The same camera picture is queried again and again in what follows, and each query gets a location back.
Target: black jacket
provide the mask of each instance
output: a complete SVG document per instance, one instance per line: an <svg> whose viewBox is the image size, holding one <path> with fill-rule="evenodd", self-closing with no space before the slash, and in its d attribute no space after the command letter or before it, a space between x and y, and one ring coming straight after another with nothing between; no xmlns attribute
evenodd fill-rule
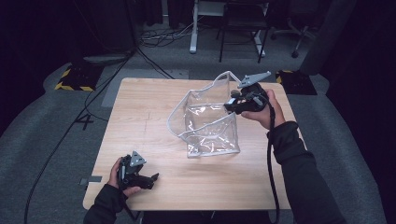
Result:
<svg viewBox="0 0 396 224"><path fill-rule="evenodd" d="M305 150L294 121L277 126L274 137L274 154L282 166L291 210L298 224L347 223L319 173L314 155ZM84 218L84 223L114 223L116 213L122 210L126 196L105 185Z"/></svg>

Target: hand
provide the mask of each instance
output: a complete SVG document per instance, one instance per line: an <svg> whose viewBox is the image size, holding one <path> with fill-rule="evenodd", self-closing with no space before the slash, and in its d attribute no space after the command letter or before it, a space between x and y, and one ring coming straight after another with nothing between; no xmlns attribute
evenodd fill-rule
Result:
<svg viewBox="0 0 396 224"><path fill-rule="evenodd" d="M275 110L275 127L286 122L285 117L283 116L282 108L280 107L279 102L275 98L275 94L273 90L265 90L267 92L269 102ZM267 105L264 110L260 112L251 112L251 111L244 111L241 113L241 116L246 119L253 119L257 120L262 127L266 129L270 129L271 118L270 118L270 108Z"/></svg>
<svg viewBox="0 0 396 224"><path fill-rule="evenodd" d="M114 163L113 168L111 168L111 173L110 173L110 178L108 179L107 184L113 186L114 188L119 188L119 182L117 178L117 171L120 168L120 161L121 158L119 158L116 163ZM140 187L132 187L132 188L127 188L123 191L123 193L129 198L131 195L137 193L140 191Z"/></svg>

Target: transparent plastic bag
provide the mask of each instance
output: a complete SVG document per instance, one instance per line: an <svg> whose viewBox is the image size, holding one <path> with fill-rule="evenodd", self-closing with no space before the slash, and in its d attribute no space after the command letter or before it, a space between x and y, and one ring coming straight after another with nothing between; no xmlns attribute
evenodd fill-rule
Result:
<svg viewBox="0 0 396 224"><path fill-rule="evenodd" d="M168 118L169 131L187 143L188 158L238 153L235 113L228 114L232 73L219 75L210 85L190 90Z"/></svg>

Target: table top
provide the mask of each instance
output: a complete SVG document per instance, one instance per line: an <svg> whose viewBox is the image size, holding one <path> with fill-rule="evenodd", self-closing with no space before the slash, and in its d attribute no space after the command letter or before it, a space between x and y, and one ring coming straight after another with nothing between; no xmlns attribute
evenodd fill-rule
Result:
<svg viewBox="0 0 396 224"><path fill-rule="evenodd" d="M148 210L271 210L275 202L268 176L265 130L257 121L237 116L241 152L187 158L187 144L172 135L166 121L189 90L200 90L210 80L125 78L120 85L105 136L83 201L89 209L109 178L119 157L136 150L146 161L139 174L160 173L153 189L143 189L127 200L136 211ZM272 89L286 120L295 120L282 86ZM231 90L236 82L231 82ZM272 156L276 191L281 209L290 209L280 165Z"/></svg>

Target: office chair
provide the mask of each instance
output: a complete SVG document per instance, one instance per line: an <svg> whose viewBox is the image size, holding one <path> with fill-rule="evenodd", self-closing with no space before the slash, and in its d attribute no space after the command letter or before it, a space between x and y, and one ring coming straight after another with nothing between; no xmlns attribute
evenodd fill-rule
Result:
<svg viewBox="0 0 396 224"><path fill-rule="evenodd" d="M288 30L276 30L271 34L271 39L275 40L277 35L293 34L298 35L299 39L291 54L292 58L299 56L298 49L305 37L311 40L315 35L310 32L312 28L318 28L324 18L323 6L320 0L287 0L284 6L287 7Z"/></svg>
<svg viewBox="0 0 396 224"><path fill-rule="evenodd" d="M264 37L262 39L262 47L259 52L258 63L262 60L262 53L265 45L265 40L268 35L268 31L271 28L265 17L265 10L267 9L267 3L273 2L274 0L229 0L224 5L222 25L219 28L216 39L219 39L219 33L222 31L221 37L221 48L219 62L221 63L222 53L224 44L246 44L246 43L225 43L224 39L226 33L229 31L236 32L249 32L251 40L260 33L260 30L265 30Z"/></svg>

